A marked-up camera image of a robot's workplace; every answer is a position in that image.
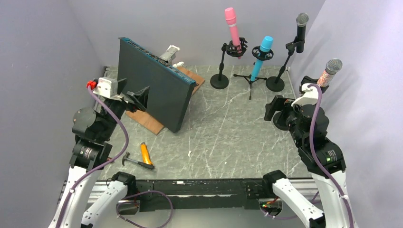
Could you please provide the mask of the dark grey rack unit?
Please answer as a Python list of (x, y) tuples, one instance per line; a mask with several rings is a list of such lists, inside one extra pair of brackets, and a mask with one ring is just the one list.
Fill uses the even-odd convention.
[(124, 93), (149, 87), (146, 112), (171, 132), (178, 132), (198, 83), (129, 38), (120, 38), (118, 79)]

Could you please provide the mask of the black tripod shock-mount stand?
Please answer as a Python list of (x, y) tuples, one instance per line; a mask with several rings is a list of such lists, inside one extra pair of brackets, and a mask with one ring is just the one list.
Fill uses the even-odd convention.
[(257, 80), (267, 80), (266, 77), (258, 77), (260, 70), (263, 66), (264, 61), (270, 60), (273, 58), (274, 53), (271, 48), (265, 48), (262, 45), (256, 46), (252, 49), (252, 55), (256, 58), (254, 62), (254, 67), (249, 76), (242, 76), (234, 74), (234, 77), (242, 77), (244, 78), (249, 84), (249, 100), (252, 99), (252, 85)]

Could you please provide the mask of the blue microphone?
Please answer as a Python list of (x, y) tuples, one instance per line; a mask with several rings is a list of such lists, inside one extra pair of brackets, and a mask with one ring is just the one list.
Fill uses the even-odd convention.
[(273, 43), (273, 37), (265, 36), (261, 42), (261, 45), (258, 46), (257, 48), (253, 48), (252, 55), (257, 60), (255, 61), (254, 68), (251, 72), (251, 78), (250, 78), (251, 81), (255, 81), (255, 79), (258, 77), (263, 62), (269, 59), (268, 54), (271, 51), (272, 43)]

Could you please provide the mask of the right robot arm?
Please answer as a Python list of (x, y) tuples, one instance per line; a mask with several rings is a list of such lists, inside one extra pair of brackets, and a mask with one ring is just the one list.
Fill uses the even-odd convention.
[(262, 192), (278, 196), (307, 228), (356, 228), (358, 226), (346, 188), (346, 164), (340, 147), (327, 138), (329, 118), (316, 104), (292, 106), (294, 99), (277, 95), (266, 104), (264, 119), (288, 131), (301, 161), (311, 174), (322, 209), (296, 190), (280, 170), (263, 177)]

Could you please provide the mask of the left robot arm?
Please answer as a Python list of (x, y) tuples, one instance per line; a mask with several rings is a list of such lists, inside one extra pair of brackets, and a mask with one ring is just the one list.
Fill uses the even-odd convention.
[(108, 158), (112, 150), (108, 141), (119, 126), (125, 136), (121, 151), (125, 152), (129, 136), (121, 117), (126, 111), (145, 111), (147, 107), (150, 88), (146, 86), (137, 92), (123, 94), (125, 85), (125, 79), (107, 79), (105, 82), (94, 79), (88, 82), (86, 88), (101, 108), (81, 108), (73, 117), (75, 145), (69, 162), (68, 179), (49, 227), (87, 228), (95, 224), (95, 214), (88, 213), (90, 222), (86, 222), (83, 216), (101, 171), (117, 159)]

